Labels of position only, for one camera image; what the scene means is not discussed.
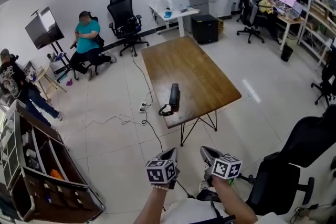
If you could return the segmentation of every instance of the teal t-shirt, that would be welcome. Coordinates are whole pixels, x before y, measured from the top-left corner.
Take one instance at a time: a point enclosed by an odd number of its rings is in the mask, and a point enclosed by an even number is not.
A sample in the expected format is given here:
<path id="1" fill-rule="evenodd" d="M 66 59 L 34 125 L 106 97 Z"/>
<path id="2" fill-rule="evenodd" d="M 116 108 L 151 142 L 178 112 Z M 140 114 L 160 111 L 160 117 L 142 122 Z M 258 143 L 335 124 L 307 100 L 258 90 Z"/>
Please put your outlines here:
<path id="1" fill-rule="evenodd" d="M 100 32 L 100 26 L 97 21 L 92 20 L 88 25 L 82 25 L 79 23 L 76 27 L 76 31 L 81 34 L 90 34 L 92 31 Z M 77 41 L 77 52 L 83 54 L 90 49 L 99 48 L 96 39 L 88 39 L 79 37 Z"/>

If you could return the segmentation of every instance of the black t-shirt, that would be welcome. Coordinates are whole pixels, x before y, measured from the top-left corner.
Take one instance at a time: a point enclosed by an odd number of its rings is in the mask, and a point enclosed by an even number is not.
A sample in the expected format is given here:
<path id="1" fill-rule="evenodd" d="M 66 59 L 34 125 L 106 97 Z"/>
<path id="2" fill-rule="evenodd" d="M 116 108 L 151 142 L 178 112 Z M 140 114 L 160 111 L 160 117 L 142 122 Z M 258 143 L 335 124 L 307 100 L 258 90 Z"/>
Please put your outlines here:
<path id="1" fill-rule="evenodd" d="M 25 73 L 14 62 L 5 62 L 0 67 L 0 88 L 4 95 L 10 93 L 14 98 L 25 102 L 28 89 L 34 87 L 27 82 Z"/>

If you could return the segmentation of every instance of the yellow shirt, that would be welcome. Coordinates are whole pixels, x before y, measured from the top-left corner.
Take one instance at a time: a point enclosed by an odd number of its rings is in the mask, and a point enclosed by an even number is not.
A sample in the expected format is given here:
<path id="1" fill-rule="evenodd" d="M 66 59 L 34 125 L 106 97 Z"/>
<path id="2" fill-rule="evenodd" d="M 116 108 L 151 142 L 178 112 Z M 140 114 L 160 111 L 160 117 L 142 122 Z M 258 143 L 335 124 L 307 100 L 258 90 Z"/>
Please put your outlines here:
<path id="1" fill-rule="evenodd" d="M 259 2 L 259 10 L 264 13 L 267 12 L 268 14 L 273 13 L 272 4 L 268 0 L 262 0 Z"/>

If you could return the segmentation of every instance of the trash can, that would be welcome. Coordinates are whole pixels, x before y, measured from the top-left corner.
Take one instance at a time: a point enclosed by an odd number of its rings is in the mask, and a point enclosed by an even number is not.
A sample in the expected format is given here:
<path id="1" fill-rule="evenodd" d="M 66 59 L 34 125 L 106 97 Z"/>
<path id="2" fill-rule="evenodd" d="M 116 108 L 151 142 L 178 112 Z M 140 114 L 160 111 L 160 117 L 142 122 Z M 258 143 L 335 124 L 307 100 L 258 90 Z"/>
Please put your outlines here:
<path id="1" fill-rule="evenodd" d="M 281 59 L 285 62 L 288 62 L 292 53 L 293 53 L 293 49 L 289 47 L 287 44 L 285 44 L 284 50 L 282 51 L 282 54 L 281 54 Z"/>

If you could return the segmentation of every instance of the black metal table frame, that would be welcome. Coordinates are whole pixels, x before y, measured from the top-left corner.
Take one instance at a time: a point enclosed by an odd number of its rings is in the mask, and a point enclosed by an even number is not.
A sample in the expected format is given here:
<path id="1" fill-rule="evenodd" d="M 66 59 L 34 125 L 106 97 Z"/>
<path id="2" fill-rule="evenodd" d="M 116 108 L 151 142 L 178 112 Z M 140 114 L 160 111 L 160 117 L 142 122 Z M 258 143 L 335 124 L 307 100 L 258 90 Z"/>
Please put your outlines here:
<path id="1" fill-rule="evenodd" d="M 191 130 L 189 131 L 188 135 L 186 136 L 186 138 L 183 140 L 183 135 L 184 135 L 184 127 L 185 127 L 185 123 L 181 124 L 181 144 L 180 146 L 183 146 L 184 142 L 187 140 L 188 136 L 190 135 L 190 133 L 192 132 L 193 128 L 195 127 L 196 123 L 198 122 L 198 120 L 203 121 L 204 123 L 206 123 L 207 125 L 209 125 L 212 129 L 215 130 L 215 132 L 217 132 L 217 110 L 215 110 L 215 118 L 216 118 L 216 125 L 214 124 L 214 122 L 212 121 L 212 119 L 210 118 L 209 114 L 207 113 L 212 125 L 210 125 L 209 123 L 207 123 L 205 120 L 203 120 L 201 117 L 198 117 L 196 122 L 194 123 L 193 127 L 191 128 Z"/>

